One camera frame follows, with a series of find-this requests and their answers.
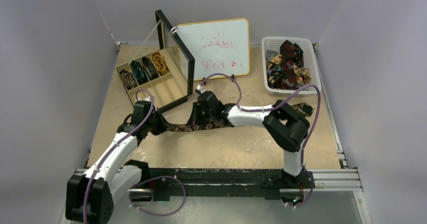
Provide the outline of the brown floral black tie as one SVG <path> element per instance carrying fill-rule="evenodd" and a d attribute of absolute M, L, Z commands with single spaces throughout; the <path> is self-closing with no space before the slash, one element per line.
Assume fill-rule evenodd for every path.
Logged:
<path fill-rule="evenodd" d="M 291 107 L 306 118 L 311 117 L 314 112 L 314 108 L 305 102 L 293 104 Z M 207 115 L 202 110 L 198 112 L 198 108 L 198 104 L 194 103 L 190 119 L 186 124 L 166 123 L 166 130 L 171 132 L 191 132 L 232 127 L 231 124 L 216 123 L 213 120 L 205 119 Z"/>

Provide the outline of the white plastic basket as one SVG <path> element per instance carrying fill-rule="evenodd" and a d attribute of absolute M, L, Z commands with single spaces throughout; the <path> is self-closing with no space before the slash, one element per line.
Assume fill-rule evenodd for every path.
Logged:
<path fill-rule="evenodd" d="M 298 37 L 264 37 L 261 41 L 264 85 L 271 96 L 289 96 L 308 85 L 298 96 L 322 91 L 312 42 Z"/>

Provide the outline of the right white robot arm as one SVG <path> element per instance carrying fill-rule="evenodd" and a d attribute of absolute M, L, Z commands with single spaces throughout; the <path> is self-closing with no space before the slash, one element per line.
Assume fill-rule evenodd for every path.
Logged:
<path fill-rule="evenodd" d="M 217 127 L 260 127 L 268 131 L 283 150 L 283 182 L 289 187 L 301 183 L 303 147 L 310 135 L 306 117 L 284 100 L 272 105 L 243 107 L 224 104 L 211 91 L 201 93 L 193 104 L 187 125 L 196 129 Z"/>

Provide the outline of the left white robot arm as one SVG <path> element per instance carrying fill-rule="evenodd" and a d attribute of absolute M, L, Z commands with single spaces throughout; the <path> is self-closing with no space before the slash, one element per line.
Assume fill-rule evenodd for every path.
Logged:
<path fill-rule="evenodd" d="M 167 130 L 167 121 L 154 105 L 152 96 L 138 100 L 104 153 L 82 174 L 73 174 L 66 186 L 64 215 L 79 223 L 108 223 L 115 204 L 130 187 L 150 183 L 148 164 L 128 161 L 149 133 Z"/>

